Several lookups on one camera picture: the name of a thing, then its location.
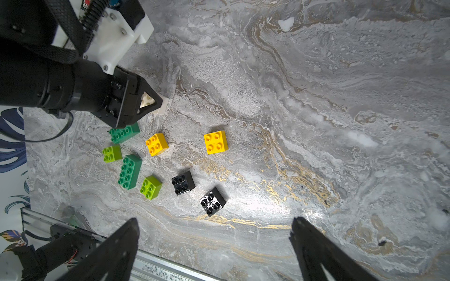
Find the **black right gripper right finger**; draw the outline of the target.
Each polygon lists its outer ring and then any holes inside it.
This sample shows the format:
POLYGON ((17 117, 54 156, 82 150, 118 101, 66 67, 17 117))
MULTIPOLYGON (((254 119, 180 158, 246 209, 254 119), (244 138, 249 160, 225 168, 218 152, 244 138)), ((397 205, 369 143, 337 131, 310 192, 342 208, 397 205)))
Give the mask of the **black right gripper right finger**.
POLYGON ((289 240, 305 281, 375 281, 307 219, 292 222, 289 240))

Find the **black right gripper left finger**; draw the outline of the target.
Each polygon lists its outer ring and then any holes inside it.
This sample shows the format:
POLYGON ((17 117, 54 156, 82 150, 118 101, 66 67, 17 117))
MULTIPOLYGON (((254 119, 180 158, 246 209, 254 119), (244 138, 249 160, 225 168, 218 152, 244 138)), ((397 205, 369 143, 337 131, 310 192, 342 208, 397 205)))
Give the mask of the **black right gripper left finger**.
POLYGON ((128 281, 138 251, 139 226, 129 219, 60 281, 128 281))

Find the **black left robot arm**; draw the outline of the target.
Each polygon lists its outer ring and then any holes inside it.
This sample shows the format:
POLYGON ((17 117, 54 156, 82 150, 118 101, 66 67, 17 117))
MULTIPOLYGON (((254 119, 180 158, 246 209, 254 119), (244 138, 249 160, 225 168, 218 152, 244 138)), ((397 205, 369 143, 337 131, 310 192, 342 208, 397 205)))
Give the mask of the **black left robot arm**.
POLYGON ((153 31, 139 1, 2 1, 1 104, 132 125, 165 105, 119 65, 153 31))

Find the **white lego brick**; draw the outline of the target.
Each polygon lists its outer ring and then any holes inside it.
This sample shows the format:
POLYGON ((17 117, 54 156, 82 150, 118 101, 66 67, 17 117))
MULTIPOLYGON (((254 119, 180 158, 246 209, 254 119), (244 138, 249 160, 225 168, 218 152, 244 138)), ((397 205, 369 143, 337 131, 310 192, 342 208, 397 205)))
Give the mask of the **white lego brick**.
POLYGON ((162 105, 159 109, 157 109, 156 111, 154 111, 153 113, 155 115, 165 115, 167 108, 168 108, 168 104, 169 104, 169 98, 161 96, 162 99, 162 105))

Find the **yellow square brick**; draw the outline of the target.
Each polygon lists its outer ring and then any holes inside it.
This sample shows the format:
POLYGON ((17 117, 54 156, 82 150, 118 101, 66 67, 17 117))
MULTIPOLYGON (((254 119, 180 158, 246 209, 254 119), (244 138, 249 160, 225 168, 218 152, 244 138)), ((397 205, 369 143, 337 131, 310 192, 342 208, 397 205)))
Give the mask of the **yellow square brick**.
POLYGON ((152 157, 158 156, 169 148, 163 133, 154 134, 145 141, 145 144, 152 157))
POLYGON ((217 131, 204 135, 207 154, 215 154, 227 151, 228 144, 225 131, 217 131))

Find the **dark green long brick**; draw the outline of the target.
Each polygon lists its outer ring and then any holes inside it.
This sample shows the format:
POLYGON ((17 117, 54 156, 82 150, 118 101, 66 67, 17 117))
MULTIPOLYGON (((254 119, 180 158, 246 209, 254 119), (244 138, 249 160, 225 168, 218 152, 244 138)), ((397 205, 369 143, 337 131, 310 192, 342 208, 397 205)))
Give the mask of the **dark green long brick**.
POLYGON ((126 155, 123 158, 118 184, 126 190, 135 188, 141 165, 142 159, 139 156, 126 155))
POLYGON ((127 125, 123 129, 110 129, 108 130, 108 133, 110 134, 111 142, 113 144, 121 144, 139 134, 140 129, 136 122, 133 125, 127 125))

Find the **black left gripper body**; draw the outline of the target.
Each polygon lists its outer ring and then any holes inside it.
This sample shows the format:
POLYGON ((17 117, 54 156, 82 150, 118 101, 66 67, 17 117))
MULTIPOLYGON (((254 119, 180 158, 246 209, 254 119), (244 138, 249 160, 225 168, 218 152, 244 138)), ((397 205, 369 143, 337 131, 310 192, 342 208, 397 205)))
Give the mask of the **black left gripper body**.
POLYGON ((111 128, 133 125, 163 106, 163 99, 143 77, 121 67, 107 74, 97 63, 80 60, 73 65, 73 74, 70 110, 91 112, 111 128))

